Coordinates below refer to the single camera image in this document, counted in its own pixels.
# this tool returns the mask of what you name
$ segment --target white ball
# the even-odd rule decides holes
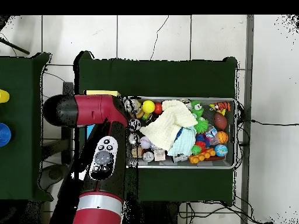
[[[143,148],[143,149],[149,149],[151,147],[152,143],[151,141],[143,136],[141,139],[140,139],[140,146]]]
[[[141,128],[140,120],[132,118],[128,122],[128,127],[130,131],[138,131]]]

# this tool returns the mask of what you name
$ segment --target orange toy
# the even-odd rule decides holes
[[[210,158],[210,156],[215,156],[216,152],[213,148],[208,148],[204,152],[198,154],[198,155],[191,155],[189,156],[190,163],[197,163],[202,162],[205,158]]]

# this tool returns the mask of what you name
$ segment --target cartoon toy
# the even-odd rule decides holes
[[[180,102],[183,102],[185,106],[189,109],[189,111],[192,110],[192,104],[189,99],[180,99]]]
[[[223,144],[218,144],[215,146],[215,152],[217,156],[225,156],[228,152],[228,149]]]
[[[231,105],[227,101],[210,104],[209,106],[211,107],[211,110],[215,110],[218,113],[221,113],[223,116],[224,116],[226,110],[228,110],[228,111],[231,110]]]
[[[160,102],[155,103],[154,113],[155,114],[161,114],[162,113],[162,103],[160,103]]]
[[[141,128],[141,123],[138,119],[132,118],[128,122],[128,127],[130,131],[138,131]]]
[[[214,122],[215,126],[221,130],[224,130],[227,126],[227,119],[220,113],[215,113]]]
[[[151,147],[151,145],[152,145],[151,141],[146,136],[143,136],[140,139],[140,146],[143,149],[149,149]]]
[[[210,158],[210,156],[215,156],[216,152],[213,148],[208,148],[204,152],[198,155],[191,155],[189,156],[190,163],[196,164],[198,162],[202,162],[206,158]]]
[[[191,101],[192,110],[191,113],[194,115],[197,124],[194,126],[197,133],[203,133],[208,129],[208,121],[205,120],[201,115],[203,114],[203,106],[199,100]]]

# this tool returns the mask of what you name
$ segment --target yellow ball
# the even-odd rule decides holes
[[[145,113],[152,113],[155,110],[155,104],[151,100],[143,102],[142,109]]]

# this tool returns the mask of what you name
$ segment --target blue cloth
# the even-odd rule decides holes
[[[169,156],[177,156],[184,154],[186,156],[191,155],[191,148],[195,144],[195,135],[196,130],[195,128],[188,127],[183,128],[182,133],[179,135],[177,140],[173,143],[170,150],[167,152]]]
[[[176,134],[175,140],[182,134],[183,127],[179,130],[179,132]]]

